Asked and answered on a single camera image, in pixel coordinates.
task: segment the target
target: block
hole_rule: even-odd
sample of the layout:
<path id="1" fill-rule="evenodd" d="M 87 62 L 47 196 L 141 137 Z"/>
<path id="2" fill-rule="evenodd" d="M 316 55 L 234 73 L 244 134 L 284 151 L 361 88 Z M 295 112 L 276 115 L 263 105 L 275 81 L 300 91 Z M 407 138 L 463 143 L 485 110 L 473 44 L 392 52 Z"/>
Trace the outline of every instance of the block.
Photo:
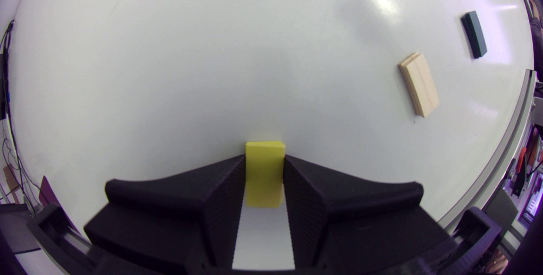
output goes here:
<path id="1" fill-rule="evenodd" d="M 473 58 L 478 59 L 487 53 L 487 43 L 484 40 L 483 29 L 479 23 L 477 12 L 472 11 L 462 16 L 462 24 L 470 41 Z"/>
<path id="2" fill-rule="evenodd" d="M 245 205 L 278 208 L 283 192 L 285 144 L 281 141 L 247 142 Z"/>
<path id="3" fill-rule="evenodd" d="M 426 59 L 420 53 L 413 53 L 398 66 L 406 82 L 415 114 L 428 117 L 438 107 L 439 98 Z"/>

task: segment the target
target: wire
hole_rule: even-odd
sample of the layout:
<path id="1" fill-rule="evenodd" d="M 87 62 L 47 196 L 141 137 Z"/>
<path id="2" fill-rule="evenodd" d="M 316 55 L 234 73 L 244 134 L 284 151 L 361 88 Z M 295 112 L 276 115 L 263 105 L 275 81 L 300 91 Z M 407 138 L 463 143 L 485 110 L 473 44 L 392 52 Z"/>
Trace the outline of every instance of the wire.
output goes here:
<path id="1" fill-rule="evenodd" d="M 25 170 L 25 167 L 22 165 L 22 161 L 21 161 L 21 158 L 19 157 L 19 151 L 17 150 L 17 142 L 15 140 L 15 134 L 13 133 L 13 128 L 12 128 L 12 122 L 11 122 L 11 108 L 10 108 L 10 102 L 9 102 L 9 97 L 8 97 L 8 59 L 9 59 L 9 48 L 11 46 L 11 31 L 13 29 L 13 26 L 15 24 L 15 20 L 12 20 L 9 25 L 8 25 L 8 28 L 6 29 L 6 32 L 4 33 L 4 36 L 2 37 L 2 41 L 0 42 L 0 45 L 2 45 L 2 48 L 3 48 L 3 54 L 4 54 L 4 59 L 3 61 L 1 62 L 2 64 L 4 64 L 4 75 L 3 78 L 4 78 L 4 98 L 5 98 L 5 101 L 6 101 L 6 116 L 7 116 L 7 119 L 8 119 L 8 122 L 9 122 L 9 132 L 10 132 L 10 135 L 11 135 L 11 144 L 13 146 L 13 149 L 11 149 L 7 144 L 6 142 L 10 142 L 8 140 L 8 136 L 6 134 L 6 125 L 4 124 L 4 121 L 2 121 L 2 134 L 3 134 L 3 137 L 4 137 L 4 142 L 2 143 L 2 156 L 4 157 L 4 160 L 6 161 L 6 164 L 8 165 L 8 168 L 11 172 L 11 174 L 13 175 L 13 177 L 15 178 L 15 180 L 17 181 L 17 178 L 15 177 L 15 173 L 13 172 L 12 168 L 15 169 L 13 167 L 13 165 L 11 164 L 11 162 L 9 161 L 9 155 L 11 154 L 12 157 L 15 159 L 15 163 L 17 163 L 17 169 L 15 169 L 16 171 L 19 171 L 19 179 L 21 182 L 19 182 L 19 186 L 21 188 L 21 191 L 23 192 L 23 195 L 25 196 L 25 198 L 27 198 L 28 201 L 31 202 L 30 198 L 28 197 L 27 193 L 25 192 L 25 181 L 23 180 L 23 176 L 25 177 L 25 180 L 27 181 L 27 183 L 31 183 L 33 186 L 35 186 L 36 188 L 38 188 L 38 190 L 41 192 L 41 188 L 39 188 L 39 186 L 37 184 L 35 184 L 35 182 L 33 182 L 31 180 L 31 178 L 28 176 L 28 173 L 26 172 Z M 9 150 L 8 152 L 8 157 L 6 157 L 6 152 L 4 150 L 4 146 L 6 146 Z M 30 194 L 32 195 L 32 198 L 33 200 L 40 206 L 43 208 L 43 206 L 39 203 L 39 200 L 36 199 L 35 195 L 34 195 L 34 192 L 32 190 L 32 187 L 29 188 L 30 190 Z M 33 204 L 30 204 L 33 212 L 35 213 L 35 209 L 34 209 L 34 206 Z"/>
<path id="2" fill-rule="evenodd" d="M 19 186 L 17 186 L 15 189 L 12 189 L 10 192 L 8 192 L 6 194 L 6 197 L 8 197 L 8 195 L 10 195 L 12 192 L 16 191 L 16 190 L 19 190 Z"/>
<path id="3" fill-rule="evenodd" d="M 530 173 L 528 173 L 528 177 L 531 176 L 532 173 L 537 171 L 537 169 L 539 169 L 539 167 L 541 166 L 542 163 L 543 163 L 543 160 L 539 163 L 539 165 L 537 165 L 537 167 L 535 167 L 535 169 L 531 170 Z"/>

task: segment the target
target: white table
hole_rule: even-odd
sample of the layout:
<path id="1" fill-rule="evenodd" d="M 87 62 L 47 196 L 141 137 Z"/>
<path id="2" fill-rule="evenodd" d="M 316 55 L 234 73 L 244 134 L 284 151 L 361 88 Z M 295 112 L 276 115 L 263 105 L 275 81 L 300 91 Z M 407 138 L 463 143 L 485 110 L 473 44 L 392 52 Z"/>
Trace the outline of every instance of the white table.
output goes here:
<path id="1" fill-rule="evenodd" d="M 477 60 L 460 22 L 473 10 Z M 396 66 L 415 51 L 440 98 L 429 118 Z M 523 0 L 22 0 L 10 68 L 21 156 L 79 228 L 107 180 L 170 176 L 260 140 L 367 180 L 416 180 L 439 220 L 500 143 L 533 50 Z M 240 237 L 261 233 L 244 220 L 258 213 L 244 210 Z M 258 242 L 277 252 L 285 225 Z M 235 266 L 291 265 L 277 255 Z"/>

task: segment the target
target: wooden block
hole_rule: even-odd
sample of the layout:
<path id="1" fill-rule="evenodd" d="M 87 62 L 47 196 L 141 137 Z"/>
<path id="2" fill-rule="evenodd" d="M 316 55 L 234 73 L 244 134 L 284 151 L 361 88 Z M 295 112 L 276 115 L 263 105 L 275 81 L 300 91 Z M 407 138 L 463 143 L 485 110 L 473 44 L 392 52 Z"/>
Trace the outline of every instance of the wooden block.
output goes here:
<path id="1" fill-rule="evenodd" d="M 415 113 L 428 117 L 438 107 L 439 98 L 424 56 L 413 53 L 398 66 L 406 82 Z"/>
<path id="2" fill-rule="evenodd" d="M 278 208 L 283 193 L 285 144 L 281 141 L 247 142 L 245 157 L 245 205 Z"/>

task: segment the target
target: yellow block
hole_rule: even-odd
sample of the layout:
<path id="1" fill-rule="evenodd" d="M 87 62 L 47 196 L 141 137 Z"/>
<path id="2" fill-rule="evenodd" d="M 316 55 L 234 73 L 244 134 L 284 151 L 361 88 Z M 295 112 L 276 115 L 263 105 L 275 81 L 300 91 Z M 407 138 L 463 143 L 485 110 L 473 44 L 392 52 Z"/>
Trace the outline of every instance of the yellow block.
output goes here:
<path id="1" fill-rule="evenodd" d="M 246 206 L 278 208 L 283 192 L 285 144 L 281 141 L 247 142 L 245 157 Z"/>

